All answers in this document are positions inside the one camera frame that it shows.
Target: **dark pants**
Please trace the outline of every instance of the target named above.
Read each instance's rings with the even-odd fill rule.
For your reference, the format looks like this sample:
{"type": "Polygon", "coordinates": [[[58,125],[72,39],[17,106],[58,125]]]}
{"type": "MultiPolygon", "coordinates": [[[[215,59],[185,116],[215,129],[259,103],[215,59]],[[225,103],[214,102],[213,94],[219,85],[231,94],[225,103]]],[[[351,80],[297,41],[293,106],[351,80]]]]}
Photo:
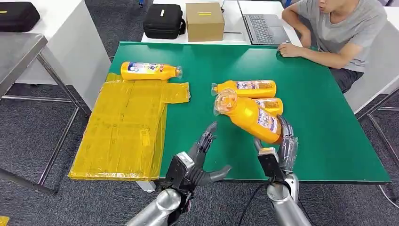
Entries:
{"type": "Polygon", "coordinates": [[[352,84],[363,75],[363,72],[355,72],[344,68],[330,68],[330,71],[339,88],[341,88],[342,93],[346,93],[352,87],[352,84]]]}

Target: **orange bottle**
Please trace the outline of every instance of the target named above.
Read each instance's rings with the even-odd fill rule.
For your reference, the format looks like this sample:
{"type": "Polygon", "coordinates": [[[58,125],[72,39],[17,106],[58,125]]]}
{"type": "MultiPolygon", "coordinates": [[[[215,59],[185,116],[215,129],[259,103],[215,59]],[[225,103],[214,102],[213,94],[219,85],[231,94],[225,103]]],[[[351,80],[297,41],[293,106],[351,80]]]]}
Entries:
{"type": "Polygon", "coordinates": [[[238,97],[232,89],[225,89],[217,95],[215,110],[229,116],[234,124],[266,143],[281,141],[281,124],[277,117],[253,99],[238,97]]]}
{"type": "Polygon", "coordinates": [[[216,95],[225,89],[234,90],[239,97],[270,98],[276,95],[276,83],[272,80],[232,81],[212,84],[212,94],[216,95]]]}
{"type": "Polygon", "coordinates": [[[279,115],[283,114],[284,106],[280,98],[261,98],[254,100],[259,106],[266,109],[274,116],[277,116],[278,114],[279,115]]]}
{"type": "Polygon", "coordinates": [[[120,74],[124,80],[168,80],[174,77],[181,78],[182,68],[165,64],[124,62],[120,67],[120,74]]]}

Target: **cardboard box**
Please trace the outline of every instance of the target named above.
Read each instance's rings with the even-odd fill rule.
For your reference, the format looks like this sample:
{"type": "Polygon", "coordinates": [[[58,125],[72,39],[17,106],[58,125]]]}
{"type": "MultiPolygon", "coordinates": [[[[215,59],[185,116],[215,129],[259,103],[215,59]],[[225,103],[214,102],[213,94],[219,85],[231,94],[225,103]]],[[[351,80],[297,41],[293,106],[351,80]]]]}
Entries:
{"type": "Polygon", "coordinates": [[[188,41],[223,40],[224,19],[220,4],[187,3],[188,41]]]}

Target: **black bag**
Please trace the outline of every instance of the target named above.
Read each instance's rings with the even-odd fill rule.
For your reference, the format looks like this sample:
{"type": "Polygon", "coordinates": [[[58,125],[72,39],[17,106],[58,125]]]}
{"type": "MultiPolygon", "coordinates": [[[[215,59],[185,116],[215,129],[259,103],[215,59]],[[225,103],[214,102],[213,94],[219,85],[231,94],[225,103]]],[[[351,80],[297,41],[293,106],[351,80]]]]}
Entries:
{"type": "Polygon", "coordinates": [[[179,5],[153,4],[143,22],[144,33],[150,39],[175,39],[186,30],[182,16],[179,5]]]}
{"type": "Polygon", "coordinates": [[[39,19],[30,2],[0,2],[0,32],[28,32],[39,19]]]}

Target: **man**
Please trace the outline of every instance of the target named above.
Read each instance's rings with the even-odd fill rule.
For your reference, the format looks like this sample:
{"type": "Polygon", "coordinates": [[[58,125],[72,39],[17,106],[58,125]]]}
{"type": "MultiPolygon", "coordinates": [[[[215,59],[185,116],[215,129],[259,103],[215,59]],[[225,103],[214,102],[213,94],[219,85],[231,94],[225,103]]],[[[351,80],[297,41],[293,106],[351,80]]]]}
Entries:
{"type": "Polygon", "coordinates": [[[302,35],[303,47],[282,44],[281,55],[329,67],[343,93],[363,75],[371,43],[386,23],[377,0],[301,0],[286,8],[282,17],[302,35]],[[320,52],[308,49],[311,32],[298,15],[310,21],[320,52]]]}

